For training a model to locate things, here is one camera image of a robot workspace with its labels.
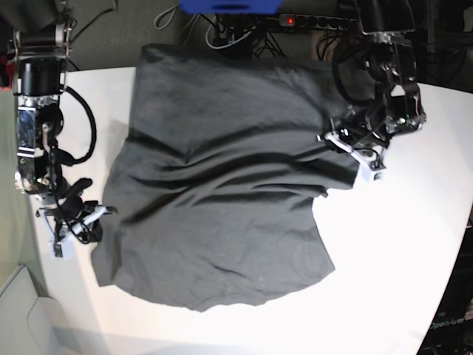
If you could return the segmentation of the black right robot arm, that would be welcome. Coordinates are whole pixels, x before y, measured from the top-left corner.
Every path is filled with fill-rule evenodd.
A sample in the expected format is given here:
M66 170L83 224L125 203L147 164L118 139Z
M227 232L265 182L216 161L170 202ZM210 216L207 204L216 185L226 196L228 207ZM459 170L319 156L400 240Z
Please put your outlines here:
M63 168L85 163L95 151L97 125L88 103L67 84L75 19L68 1L1 2L1 88L16 100L15 185L40 204L36 217L50 237L53 259L70 259L74 241L101 241L100 218L117 210L83 200L92 179L69 184ZM84 109L89 148L76 158L58 146L64 128L61 96L71 95Z

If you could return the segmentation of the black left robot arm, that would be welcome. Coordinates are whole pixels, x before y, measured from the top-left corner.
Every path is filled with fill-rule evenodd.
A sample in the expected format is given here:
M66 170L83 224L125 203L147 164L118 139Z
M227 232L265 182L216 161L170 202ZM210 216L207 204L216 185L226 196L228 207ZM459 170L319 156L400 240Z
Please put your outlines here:
M417 65L408 33L415 30L408 1L357 1L359 33L337 45L331 62L338 93L348 111L330 121L323 139L359 165L363 179L382 179L384 156L397 135L417 132L426 121ZM362 53L364 69L374 81L372 98L354 98L344 86L340 65Z

